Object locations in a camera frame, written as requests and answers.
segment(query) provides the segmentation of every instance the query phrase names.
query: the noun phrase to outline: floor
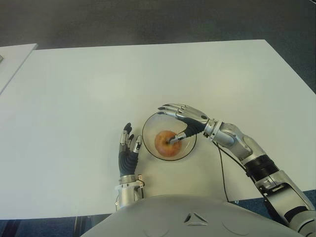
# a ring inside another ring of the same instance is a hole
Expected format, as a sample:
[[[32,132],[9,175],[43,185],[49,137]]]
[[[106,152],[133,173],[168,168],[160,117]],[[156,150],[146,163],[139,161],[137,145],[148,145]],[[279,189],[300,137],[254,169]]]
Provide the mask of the floor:
[[[315,12],[313,0],[0,0],[0,46],[265,39],[316,92]],[[316,191],[305,193],[316,204]],[[268,216],[261,199],[238,205]],[[22,220],[16,236],[70,237],[74,222],[74,217]],[[0,235],[6,224],[0,221]]]

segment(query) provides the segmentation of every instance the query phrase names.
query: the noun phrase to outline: red apple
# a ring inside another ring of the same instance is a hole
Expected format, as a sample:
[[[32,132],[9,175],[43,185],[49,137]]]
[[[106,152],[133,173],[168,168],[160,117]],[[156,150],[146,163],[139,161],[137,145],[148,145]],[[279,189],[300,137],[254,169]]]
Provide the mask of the red apple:
[[[182,146],[180,141],[175,142],[174,144],[168,143],[169,139],[174,135],[176,135],[176,133],[172,131],[161,131],[156,135],[155,148],[160,155],[164,157],[173,157],[179,153]]]

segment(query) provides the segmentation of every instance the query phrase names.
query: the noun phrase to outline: triangular logo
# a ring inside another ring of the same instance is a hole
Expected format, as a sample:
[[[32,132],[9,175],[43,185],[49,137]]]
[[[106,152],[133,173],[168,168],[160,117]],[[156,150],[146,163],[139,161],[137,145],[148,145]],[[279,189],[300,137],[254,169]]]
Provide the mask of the triangular logo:
[[[190,212],[184,223],[187,226],[207,226],[207,221],[196,212]]]

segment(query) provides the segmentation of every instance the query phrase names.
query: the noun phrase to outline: glass bowl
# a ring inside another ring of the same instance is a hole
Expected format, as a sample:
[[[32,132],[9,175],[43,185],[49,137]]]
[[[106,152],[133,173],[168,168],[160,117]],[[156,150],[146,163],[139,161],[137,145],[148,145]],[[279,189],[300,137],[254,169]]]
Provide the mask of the glass bowl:
[[[143,127],[143,142],[146,149],[150,152],[150,154],[162,160],[173,161],[182,159],[193,150],[197,142],[196,135],[182,140],[180,152],[173,157],[164,157],[156,150],[155,137],[159,132],[164,130],[173,131],[175,133],[182,132],[186,126],[187,125],[185,123],[168,115],[154,114],[150,116]]]

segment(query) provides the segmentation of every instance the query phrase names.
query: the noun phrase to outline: wire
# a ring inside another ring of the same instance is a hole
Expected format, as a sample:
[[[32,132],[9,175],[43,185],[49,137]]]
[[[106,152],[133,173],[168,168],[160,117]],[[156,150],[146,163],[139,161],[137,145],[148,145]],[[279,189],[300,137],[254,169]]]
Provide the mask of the wire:
[[[242,164],[240,164],[234,157],[232,157],[230,154],[228,154],[227,152],[225,152],[222,148],[219,147],[218,143],[213,142],[214,145],[219,149],[219,152],[224,152],[229,158],[231,158],[233,161],[235,161],[236,164],[238,164],[246,173],[247,170],[245,167],[242,166]]]
[[[227,197],[227,192],[226,192],[226,186],[225,186],[225,175],[224,175],[224,168],[223,168],[223,159],[222,159],[222,153],[221,153],[221,149],[219,148],[217,143],[214,143],[217,148],[218,148],[218,152],[219,152],[219,157],[221,158],[221,166],[222,166],[222,175],[223,175],[223,184],[224,184],[224,192],[225,192],[225,196],[226,196],[226,200],[227,202],[229,202],[228,197]]]
[[[222,166],[222,175],[223,175],[223,185],[224,185],[224,192],[225,192],[225,196],[226,196],[226,199],[227,201],[228,200],[228,197],[227,197],[227,192],[226,192],[226,186],[225,186],[225,175],[224,175],[224,168],[223,168],[223,159],[222,159],[222,152],[224,152],[229,158],[231,158],[236,164],[238,164],[245,172],[246,172],[246,175],[248,177],[250,177],[251,181],[253,183],[255,183],[256,181],[253,179],[253,177],[249,174],[248,170],[242,166],[242,164],[240,164],[234,157],[232,157],[230,154],[228,154],[227,152],[225,152],[222,148],[219,147],[218,143],[216,142],[213,142],[213,144],[218,148],[218,152],[219,152],[219,156],[220,156],[220,159],[221,159],[221,166]]]

